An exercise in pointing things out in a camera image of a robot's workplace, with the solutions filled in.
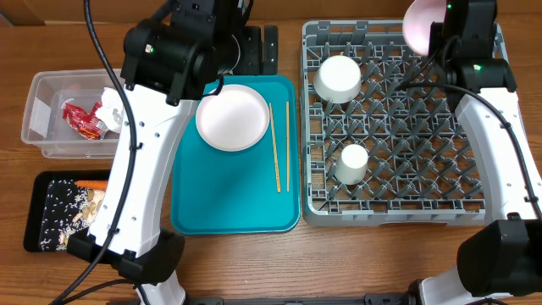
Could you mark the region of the pink plate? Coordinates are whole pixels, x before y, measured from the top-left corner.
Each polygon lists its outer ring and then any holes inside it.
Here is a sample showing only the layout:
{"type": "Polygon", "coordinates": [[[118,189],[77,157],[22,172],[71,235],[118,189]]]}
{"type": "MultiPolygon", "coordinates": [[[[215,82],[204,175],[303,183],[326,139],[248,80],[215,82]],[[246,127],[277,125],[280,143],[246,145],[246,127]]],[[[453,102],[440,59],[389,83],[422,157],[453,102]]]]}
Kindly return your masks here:
{"type": "Polygon", "coordinates": [[[239,152],[257,144],[270,124],[268,103],[249,86],[225,85],[204,97],[196,111],[196,129],[211,147],[239,152]]]}

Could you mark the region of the white bowl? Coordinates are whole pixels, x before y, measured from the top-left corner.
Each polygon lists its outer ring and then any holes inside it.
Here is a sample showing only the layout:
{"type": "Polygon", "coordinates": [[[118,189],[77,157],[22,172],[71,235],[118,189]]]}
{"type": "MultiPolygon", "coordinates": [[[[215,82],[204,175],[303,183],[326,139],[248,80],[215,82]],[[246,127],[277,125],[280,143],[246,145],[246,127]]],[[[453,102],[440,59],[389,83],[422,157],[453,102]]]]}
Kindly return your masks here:
{"type": "Polygon", "coordinates": [[[354,59],[335,55],[322,62],[313,78],[313,87],[325,101],[348,103],[360,92],[361,78],[361,69],[354,59]]]}

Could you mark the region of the white cup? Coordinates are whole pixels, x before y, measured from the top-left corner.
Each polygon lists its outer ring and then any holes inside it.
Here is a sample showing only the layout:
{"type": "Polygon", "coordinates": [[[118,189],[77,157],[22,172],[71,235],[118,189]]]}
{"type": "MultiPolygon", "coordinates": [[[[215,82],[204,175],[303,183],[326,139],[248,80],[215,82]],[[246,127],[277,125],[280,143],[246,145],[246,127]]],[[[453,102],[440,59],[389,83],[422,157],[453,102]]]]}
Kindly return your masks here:
{"type": "Polygon", "coordinates": [[[337,161],[335,178],[346,185],[364,180],[368,168],[368,151],[357,144],[345,146],[337,161]]]}

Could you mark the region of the pink bowl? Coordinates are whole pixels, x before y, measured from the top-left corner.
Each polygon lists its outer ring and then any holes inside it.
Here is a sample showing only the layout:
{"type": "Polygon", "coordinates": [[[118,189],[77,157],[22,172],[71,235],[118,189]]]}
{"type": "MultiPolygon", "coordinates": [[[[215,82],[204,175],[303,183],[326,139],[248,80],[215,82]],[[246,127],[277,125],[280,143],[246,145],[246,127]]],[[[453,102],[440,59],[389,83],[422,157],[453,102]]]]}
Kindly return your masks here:
{"type": "Polygon", "coordinates": [[[415,0],[403,18],[406,44],[418,55],[429,54],[430,28],[445,19],[446,0],[415,0]]]}

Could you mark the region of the red snack wrapper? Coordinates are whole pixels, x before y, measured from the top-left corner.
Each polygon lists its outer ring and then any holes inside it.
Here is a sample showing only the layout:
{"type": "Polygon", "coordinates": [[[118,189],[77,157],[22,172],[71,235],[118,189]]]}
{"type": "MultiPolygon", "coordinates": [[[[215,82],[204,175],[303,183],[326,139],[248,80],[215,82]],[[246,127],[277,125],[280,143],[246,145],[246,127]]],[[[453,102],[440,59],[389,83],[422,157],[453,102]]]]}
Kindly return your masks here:
{"type": "Polygon", "coordinates": [[[63,110],[63,119],[81,136],[87,140],[101,140],[109,131],[106,124],[96,116],[97,110],[101,107],[102,103],[96,101],[92,111],[87,113],[80,106],[64,102],[61,109],[63,110]]]}

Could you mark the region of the orange carrot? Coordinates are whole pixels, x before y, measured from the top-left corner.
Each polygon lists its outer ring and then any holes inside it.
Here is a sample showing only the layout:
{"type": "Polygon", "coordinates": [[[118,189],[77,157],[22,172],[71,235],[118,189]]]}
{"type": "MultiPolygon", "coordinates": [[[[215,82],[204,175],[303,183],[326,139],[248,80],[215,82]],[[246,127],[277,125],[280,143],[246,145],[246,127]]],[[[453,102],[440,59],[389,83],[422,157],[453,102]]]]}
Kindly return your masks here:
{"type": "Polygon", "coordinates": [[[81,188],[87,188],[98,191],[106,191],[108,187],[107,180],[77,180],[75,184],[81,188]]]}

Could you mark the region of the pile of rice and peanuts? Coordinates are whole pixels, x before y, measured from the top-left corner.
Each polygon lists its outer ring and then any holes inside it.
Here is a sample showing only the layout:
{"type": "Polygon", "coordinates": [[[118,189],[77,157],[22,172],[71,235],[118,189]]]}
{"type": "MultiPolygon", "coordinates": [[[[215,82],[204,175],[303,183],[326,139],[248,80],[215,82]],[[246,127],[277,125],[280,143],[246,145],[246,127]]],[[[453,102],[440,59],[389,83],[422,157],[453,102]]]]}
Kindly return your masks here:
{"type": "Polygon", "coordinates": [[[88,228],[101,209],[105,191],[78,187],[73,179],[52,180],[47,186],[38,247],[64,251],[69,237],[88,228]]]}

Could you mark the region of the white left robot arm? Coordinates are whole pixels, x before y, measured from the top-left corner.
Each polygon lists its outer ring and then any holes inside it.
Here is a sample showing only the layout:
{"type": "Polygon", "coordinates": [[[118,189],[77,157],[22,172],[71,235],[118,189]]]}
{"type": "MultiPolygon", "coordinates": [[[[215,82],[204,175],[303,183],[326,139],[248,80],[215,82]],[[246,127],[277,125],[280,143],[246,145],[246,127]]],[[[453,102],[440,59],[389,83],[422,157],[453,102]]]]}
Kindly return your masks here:
{"type": "Polygon", "coordinates": [[[96,218],[67,250],[90,268],[105,263],[145,304],[186,304],[176,268],[185,239],[160,225],[180,139],[205,97],[241,60],[250,1],[167,1],[124,38],[111,73],[124,106],[108,186],[96,218]]]}

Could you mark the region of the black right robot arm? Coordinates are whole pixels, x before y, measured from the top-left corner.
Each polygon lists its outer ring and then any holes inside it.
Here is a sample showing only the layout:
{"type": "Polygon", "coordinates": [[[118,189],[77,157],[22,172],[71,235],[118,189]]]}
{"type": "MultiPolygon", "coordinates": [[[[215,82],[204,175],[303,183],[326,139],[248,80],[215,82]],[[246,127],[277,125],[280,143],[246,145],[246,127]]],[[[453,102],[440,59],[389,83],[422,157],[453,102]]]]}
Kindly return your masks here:
{"type": "Polygon", "coordinates": [[[424,304],[468,304],[541,290],[541,177],[518,111],[509,63],[494,56],[495,1],[433,1],[429,54],[475,157],[487,226],[464,241],[456,267],[420,284],[424,304]]]}

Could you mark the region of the grey dishwasher rack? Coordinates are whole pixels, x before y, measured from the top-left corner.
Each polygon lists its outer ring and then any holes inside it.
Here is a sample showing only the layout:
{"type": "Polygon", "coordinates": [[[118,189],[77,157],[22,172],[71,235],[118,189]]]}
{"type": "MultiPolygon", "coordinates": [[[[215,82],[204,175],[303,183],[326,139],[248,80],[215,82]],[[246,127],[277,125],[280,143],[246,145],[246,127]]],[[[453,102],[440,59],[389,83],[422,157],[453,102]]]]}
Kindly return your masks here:
{"type": "Polygon", "coordinates": [[[487,203],[467,134],[439,71],[412,51],[399,20],[320,20],[301,33],[304,218],[310,225],[486,225],[487,203]],[[313,78],[327,58],[361,69],[348,103],[323,100],[313,78]],[[364,180],[335,178],[342,149],[368,151],[364,180]]]}

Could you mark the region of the teal plastic tray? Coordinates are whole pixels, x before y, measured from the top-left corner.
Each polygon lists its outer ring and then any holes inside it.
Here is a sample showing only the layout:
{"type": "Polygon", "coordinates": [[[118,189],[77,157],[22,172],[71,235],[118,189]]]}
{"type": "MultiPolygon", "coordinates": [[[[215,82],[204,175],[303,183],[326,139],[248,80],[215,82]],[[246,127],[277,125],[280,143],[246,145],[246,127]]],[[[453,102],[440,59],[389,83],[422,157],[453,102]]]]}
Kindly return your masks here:
{"type": "Polygon", "coordinates": [[[272,104],[281,193],[277,192],[271,127],[254,146],[225,152],[209,146],[191,119],[171,178],[170,220],[188,236],[286,232],[301,217],[295,88],[281,75],[231,76],[272,104]],[[285,104],[290,103],[290,191],[286,187],[285,104]]]}

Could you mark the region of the clear plastic bin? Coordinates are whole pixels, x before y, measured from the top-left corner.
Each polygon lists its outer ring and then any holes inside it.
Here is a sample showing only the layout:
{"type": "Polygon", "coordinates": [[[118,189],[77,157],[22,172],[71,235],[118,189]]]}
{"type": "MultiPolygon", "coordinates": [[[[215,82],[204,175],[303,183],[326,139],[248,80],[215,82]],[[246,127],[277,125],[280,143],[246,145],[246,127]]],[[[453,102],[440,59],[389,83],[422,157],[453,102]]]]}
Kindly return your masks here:
{"type": "Polygon", "coordinates": [[[113,87],[105,69],[37,73],[30,85],[21,140],[41,149],[46,158],[112,158],[119,135],[109,131],[102,140],[87,140],[63,119],[61,106],[70,103],[92,111],[106,87],[113,87]]]}

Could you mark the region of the black tray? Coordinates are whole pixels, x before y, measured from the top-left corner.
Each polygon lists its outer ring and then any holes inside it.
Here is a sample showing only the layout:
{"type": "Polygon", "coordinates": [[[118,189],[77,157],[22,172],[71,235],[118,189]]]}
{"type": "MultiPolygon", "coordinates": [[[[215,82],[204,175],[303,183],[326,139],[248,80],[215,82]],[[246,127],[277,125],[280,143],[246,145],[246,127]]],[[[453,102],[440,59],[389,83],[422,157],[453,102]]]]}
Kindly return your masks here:
{"type": "Polygon", "coordinates": [[[45,171],[40,173],[34,181],[30,200],[30,210],[25,228],[24,248],[27,252],[43,252],[38,247],[41,219],[45,207],[47,186],[52,180],[107,180],[110,171],[99,170],[72,170],[72,171],[45,171]]]}

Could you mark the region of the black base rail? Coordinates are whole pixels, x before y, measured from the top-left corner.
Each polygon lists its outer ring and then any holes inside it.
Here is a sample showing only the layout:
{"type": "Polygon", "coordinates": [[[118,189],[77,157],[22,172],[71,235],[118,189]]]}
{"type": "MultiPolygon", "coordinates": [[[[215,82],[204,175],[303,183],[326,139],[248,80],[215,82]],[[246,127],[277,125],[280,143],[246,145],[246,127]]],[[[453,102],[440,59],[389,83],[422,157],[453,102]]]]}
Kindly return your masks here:
{"type": "Polygon", "coordinates": [[[306,297],[223,299],[221,297],[189,298],[189,305],[416,305],[408,292],[372,293],[363,297],[306,297]]]}

